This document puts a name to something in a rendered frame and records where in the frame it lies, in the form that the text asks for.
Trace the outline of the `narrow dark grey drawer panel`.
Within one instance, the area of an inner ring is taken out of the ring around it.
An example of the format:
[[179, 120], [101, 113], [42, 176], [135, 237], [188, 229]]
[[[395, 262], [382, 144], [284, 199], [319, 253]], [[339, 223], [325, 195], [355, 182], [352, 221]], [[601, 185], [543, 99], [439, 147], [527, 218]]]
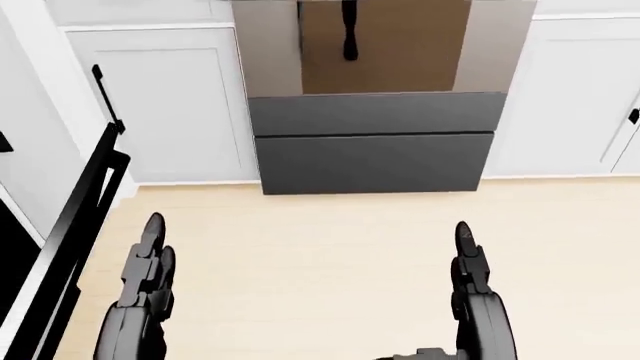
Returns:
[[413, 92], [251, 98], [257, 137], [495, 131], [502, 92]]

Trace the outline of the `tall dark grey drawer panel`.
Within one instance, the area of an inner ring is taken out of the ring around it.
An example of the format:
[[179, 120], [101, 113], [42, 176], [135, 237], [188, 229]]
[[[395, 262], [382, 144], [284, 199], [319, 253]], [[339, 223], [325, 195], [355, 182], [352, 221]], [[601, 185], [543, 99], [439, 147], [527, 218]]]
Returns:
[[476, 191], [493, 135], [282, 137], [255, 141], [264, 194]]

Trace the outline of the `white side cabinet panel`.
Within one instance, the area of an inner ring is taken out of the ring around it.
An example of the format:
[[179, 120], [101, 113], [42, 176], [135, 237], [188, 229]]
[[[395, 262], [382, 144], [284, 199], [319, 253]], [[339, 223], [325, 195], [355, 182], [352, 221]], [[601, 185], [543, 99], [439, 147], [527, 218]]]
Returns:
[[37, 246], [51, 233], [106, 125], [45, 0], [0, 0], [0, 199]]

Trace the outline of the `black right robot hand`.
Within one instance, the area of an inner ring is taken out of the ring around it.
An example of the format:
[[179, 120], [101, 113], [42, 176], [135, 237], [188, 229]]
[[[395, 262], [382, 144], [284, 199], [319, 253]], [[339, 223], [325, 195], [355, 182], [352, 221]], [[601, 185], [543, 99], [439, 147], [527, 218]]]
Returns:
[[455, 228], [457, 255], [450, 266], [451, 309], [458, 322], [456, 352], [420, 348], [377, 360], [518, 360], [510, 320], [501, 297], [489, 286], [490, 268], [464, 221]]

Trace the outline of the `stainless steel appliance front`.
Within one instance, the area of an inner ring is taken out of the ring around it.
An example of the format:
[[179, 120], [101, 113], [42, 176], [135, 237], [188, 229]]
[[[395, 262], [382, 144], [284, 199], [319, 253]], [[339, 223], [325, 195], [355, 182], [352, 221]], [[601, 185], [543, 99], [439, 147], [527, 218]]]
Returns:
[[342, 0], [233, 2], [252, 98], [506, 92], [536, 0], [357, 0], [358, 59], [343, 57]]

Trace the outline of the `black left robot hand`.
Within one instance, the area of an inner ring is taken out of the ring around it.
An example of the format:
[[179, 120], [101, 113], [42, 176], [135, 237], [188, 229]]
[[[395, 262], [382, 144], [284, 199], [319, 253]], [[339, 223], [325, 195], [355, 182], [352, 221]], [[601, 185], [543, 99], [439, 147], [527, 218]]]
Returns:
[[176, 254], [164, 244], [165, 235], [165, 219], [155, 212], [130, 248], [122, 292], [105, 314], [93, 360], [165, 360], [162, 323], [172, 314], [176, 271]]

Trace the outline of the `white cabinet door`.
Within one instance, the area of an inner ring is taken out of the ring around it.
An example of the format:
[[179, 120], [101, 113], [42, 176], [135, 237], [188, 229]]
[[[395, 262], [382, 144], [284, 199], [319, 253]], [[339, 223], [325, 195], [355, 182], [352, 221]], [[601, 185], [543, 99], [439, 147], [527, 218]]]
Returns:
[[101, 68], [140, 184], [259, 178], [234, 29], [71, 32], [84, 71]]
[[535, 20], [483, 176], [607, 176], [638, 128], [640, 18]]

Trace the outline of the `white drawer front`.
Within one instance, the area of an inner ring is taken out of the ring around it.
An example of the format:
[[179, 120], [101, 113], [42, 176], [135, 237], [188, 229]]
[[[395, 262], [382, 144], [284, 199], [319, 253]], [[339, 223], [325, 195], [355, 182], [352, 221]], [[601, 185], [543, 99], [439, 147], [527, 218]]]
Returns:
[[228, 0], [45, 0], [61, 26], [232, 23]]
[[640, 0], [537, 0], [533, 20], [640, 19]]

